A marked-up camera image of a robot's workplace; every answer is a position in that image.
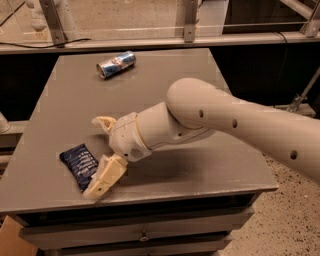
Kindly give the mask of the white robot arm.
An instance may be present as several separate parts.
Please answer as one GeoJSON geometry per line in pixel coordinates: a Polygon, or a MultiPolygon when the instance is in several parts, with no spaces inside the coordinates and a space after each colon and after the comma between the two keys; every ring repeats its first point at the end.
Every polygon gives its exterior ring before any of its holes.
{"type": "Polygon", "coordinates": [[[92,123],[109,136],[110,157],[102,156],[84,197],[101,198],[123,176],[130,162],[165,145],[229,134],[320,182],[320,121],[236,98],[199,79],[183,78],[166,100],[119,119],[98,116],[92,123]]]}

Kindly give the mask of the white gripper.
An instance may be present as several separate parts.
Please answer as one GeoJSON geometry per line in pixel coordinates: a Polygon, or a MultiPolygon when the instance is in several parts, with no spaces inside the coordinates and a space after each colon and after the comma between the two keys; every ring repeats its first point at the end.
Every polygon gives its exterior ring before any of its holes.
{"type": "Polygon", "coordinates": [[[92,124],[109,135],[109,147],[116,153],[111,157],[101,157],[96,173],[83,192],[86,199],[99,200],[124,175],[128,162],[144,159],[152,151],[140,136],[135,112],[118,120],[97,116],[92,119],[92,124]]]}

